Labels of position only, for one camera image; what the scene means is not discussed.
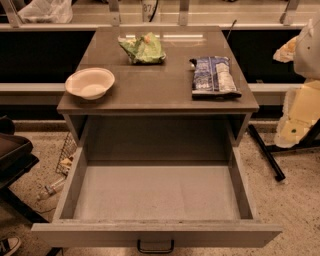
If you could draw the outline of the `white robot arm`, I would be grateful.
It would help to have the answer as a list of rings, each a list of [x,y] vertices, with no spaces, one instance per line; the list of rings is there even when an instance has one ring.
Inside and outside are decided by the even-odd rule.
[[[305,79],[298,89],[287,91],[274,143],[280,148],[298,144],[320,119],[320,12],[276,50],[273,59],[293,62],[294,72]]]

